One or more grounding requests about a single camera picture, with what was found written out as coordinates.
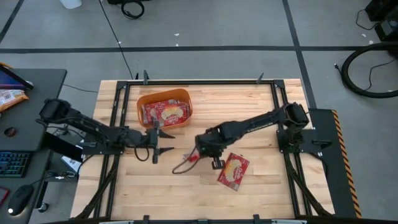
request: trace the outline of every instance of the orange plastic container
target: orange plastic container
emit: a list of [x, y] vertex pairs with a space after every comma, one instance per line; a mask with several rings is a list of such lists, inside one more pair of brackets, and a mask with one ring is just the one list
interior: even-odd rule
[[189, 93], [187, 90], [179, 88], [179, 89], [175, 89], [175, 90], [163, 91], [161, 93], [154, 93], [154, 94], [140, 97], [137, 101], [137, 112], [138, 112], [138, 120], [139, 120], [139, 123], [141, 124], [141, 126], [143, 126], [145, 128], [153, 128], [152, 124], [144, 124], [144, 113], [142, 112], [143, 105], [148, 105], [151, 103], [157, 103], [157, 102], [161, 102], [164, 100], [171, 100], [171, 99], [188, 103], [188, 106], [190, 109], [190, 114], [186, 121], [184, 121], [180, 124], [174, 124], [174, 125], [170, 125], [170, 126], [161, 127], [161, 129], [180, 128], [180, 127], [184, 127], [184, 126], [190, 124], [191, 117], [193, 114], [191, 98], [189, 97]]

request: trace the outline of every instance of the laptop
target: laptop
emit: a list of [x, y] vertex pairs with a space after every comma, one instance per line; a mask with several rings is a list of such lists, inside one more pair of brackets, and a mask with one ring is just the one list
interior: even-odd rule
[[33, 84], [0, 65], [0, 90], [31, 90]]

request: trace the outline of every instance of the computer mouse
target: computer mouse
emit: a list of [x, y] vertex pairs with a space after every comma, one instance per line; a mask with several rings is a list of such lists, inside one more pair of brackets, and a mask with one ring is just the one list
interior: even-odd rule
[[29, 202], [34, 188], [31, 185], [23, 185], [11, 196], [8, 203], [8, 213], [12, 216], [20, 214]]

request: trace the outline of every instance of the food package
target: food package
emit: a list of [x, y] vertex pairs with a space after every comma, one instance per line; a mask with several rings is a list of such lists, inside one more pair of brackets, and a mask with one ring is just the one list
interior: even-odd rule
[[229, 154], [225, 168], [221, 171], [218, 181], [233, 190], [238, 191], [249, 161], [236, 154]]
[[153, 118], [159, 121], [160, 127], [180, 124], [190, 116], [188, 103], [178, 100], [165, 100], [142, 106], [144, 124], [151, 124]]
[[0, 90], [0, 112], [28, 99], [23, 90]]

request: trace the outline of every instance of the desk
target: desk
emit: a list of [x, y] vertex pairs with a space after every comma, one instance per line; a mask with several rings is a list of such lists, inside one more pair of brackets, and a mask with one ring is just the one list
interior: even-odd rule
[[[288, 79], [284, 83], [289, 101], [300, 103], [307, 110], [300, 80]], [[102, 81], [99, 89], [94, 119], [107, 125], [116, 84], [117, 81]], [[260, 214], [261, 218], [293, 218], [276, 126], [249, 133], [224, 152], [224, 158], [229, 152], [235, 152], [250, 161], [237, 192], [217, 183], [220, 171], [211, 169], [211, 159], [201, 160], [184, 175], [171, 174], [172, 168], [182, 161], [182, 155], [192, 150], [196, 134], [223, 121], [243, 120], [273, 110], [271, 88], [264, 85], [134, 85], [129, 92], [126, 125], [144, 131], [137, 121], [138, 98], [174, 88], [185, 88], [190, 93], [194, 110], [192, 123], [167, 131], [176, 139], [161, 139], [159, 145], [175, 149], [161, 155], [158, 164], [152, 164], [150, 159], [139, 162], [134, 153], [126, 149], [120, 157], [111, 219], [142, 220], [143, 215], [150, 215], [151, 220], [252, 219], [253, 214]], [[118, 111], [116, 124], [121, 117], [121, 110]], [[301, 159], [308, 188], [325, 209], [334, 213], [322, 163], [307, 154], [302, 154]], [[96, 192], [102, 161], [103, 156], [94, 156], [81, 168], [71, 217], [78, 215]], [[299, 191], [297, 195], [303, 213]], [[105, 206], [101, 208], [104, 215]]]
[[[28, 133], [33, 127], [35, 127], [35, 119], [39, 118], [39, 112], [42, 108], [44, 99], [58, 98], [63, 81], [67, 74], [67, 71], [62, 69], [14, 69], [14, 72], [21, 78], [32, 81], [35, 88], [32, 90], [31, 94], [28, 93], [28, 96], [31, 97], [29, 101], [24, 101], [15, 105], [3, 113], [3, 116], [0, 118], [1, 135], [3, 135], [4, 129], [8, 128], [11, 123], [13, 126], [17, 127], [19, 134], [25, 132]], [[28, 205], [21, 214], [12, 217], [7, 212], [7, 205], [13, 193], [22, 185], [31, 184], [36, 180], [40, 180], [44, 176], [50, 162], [52, 155], [51, 150], [40, 148], [40, 142], [45, 134], [45, 128], [39, 124], [38, 127], [39, 128], [35, 134], [27, 134], [26, 136], [22, 136], [20, 140], [25, 143], [32, 143], [31, 145], [19, 144], [19, 146], [35, 146], [37, 149], [32, 156], [26, 176], [24, 178], [0, 179], [0, 186], [10, 190], [10, 195], [0, 207], [1, 223], [28, 223], [30, 214], [36, 206], [35, 203], [39, 196], [42, 182], [34, 184], [32, 198], [29, 200]], [[10, 148], [8, 148], [4, 146], [5, 144], [3, 143], [4, 142], [0, 145], [0, 150], [16, 150], [15, 144], [8, 142], [10, 143], [10, 145], [6, 144], [6, 146], [10, 146]]]

